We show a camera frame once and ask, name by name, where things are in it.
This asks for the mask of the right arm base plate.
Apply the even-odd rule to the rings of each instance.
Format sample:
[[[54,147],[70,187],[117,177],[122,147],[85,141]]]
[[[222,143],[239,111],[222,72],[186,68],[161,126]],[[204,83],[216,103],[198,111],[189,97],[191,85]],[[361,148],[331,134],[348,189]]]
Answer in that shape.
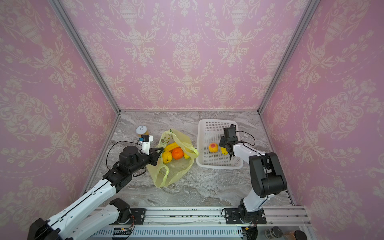
[[[267,223],[263,209],[255,212],[247,212],[244,208],[224,208],[222,215],[227,225],[264,225]]]

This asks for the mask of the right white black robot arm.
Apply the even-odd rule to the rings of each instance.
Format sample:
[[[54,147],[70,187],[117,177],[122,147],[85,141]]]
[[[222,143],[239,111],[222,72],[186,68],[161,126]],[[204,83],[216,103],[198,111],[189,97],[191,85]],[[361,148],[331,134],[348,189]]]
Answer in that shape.
[[[260,152],[240,141],[235,125],[224,128],[219,146],[225,148],[230,157],[240,158],[250,166],[252,190],[240,201],[238,209],[244,223],[257,223],[264,214],[263,205],[288,188],[279,157],[273,152]]]

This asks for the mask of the yellow-green plastic bag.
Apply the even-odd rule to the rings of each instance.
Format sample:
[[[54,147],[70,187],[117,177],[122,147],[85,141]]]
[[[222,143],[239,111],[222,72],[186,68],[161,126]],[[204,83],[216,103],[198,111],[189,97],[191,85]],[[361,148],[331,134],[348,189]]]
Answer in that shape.
[[[158,147],[164,148],[164,151],[157,160],[157,165],[148,166],[157,188],[167,187],[179,181],[199,156],[190,137],[176,129],[163,132]]]

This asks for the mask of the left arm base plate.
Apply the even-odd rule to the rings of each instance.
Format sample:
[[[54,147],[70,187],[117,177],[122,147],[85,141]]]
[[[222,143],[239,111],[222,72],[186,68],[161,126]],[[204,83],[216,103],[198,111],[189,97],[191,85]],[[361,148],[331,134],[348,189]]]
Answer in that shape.
[[[119,225],[143,225],[146,210],[145,208],[131,208],[128,203],[120,198],[110,201],[110,205],[117,208],[118,218],[114,224]]]

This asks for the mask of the peach fruit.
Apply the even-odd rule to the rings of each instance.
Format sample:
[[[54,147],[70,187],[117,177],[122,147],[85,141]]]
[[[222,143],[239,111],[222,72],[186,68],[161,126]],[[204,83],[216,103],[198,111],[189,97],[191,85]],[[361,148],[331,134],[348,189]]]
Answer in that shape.
[[[210,151],[211,153],[217,153],[218,150],[219,150],[219,146],[218,146],[216,143],[211,143],[211,144],[209,145],[209,151]]]

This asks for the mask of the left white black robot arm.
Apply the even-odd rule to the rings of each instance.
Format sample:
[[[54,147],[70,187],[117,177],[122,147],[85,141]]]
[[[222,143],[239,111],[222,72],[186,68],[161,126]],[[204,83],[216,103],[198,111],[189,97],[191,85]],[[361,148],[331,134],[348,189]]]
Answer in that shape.
[[[61,212],[47,220],[34,221],[28,232],[29,240],[86,240],[110,224],[135,222],[130,205],[116,198],[94,214],[103,202],[121,191],[134,174],[147,165],[156,166],[163,148],[127,146],[120,153],[119,161],[87,193]]]

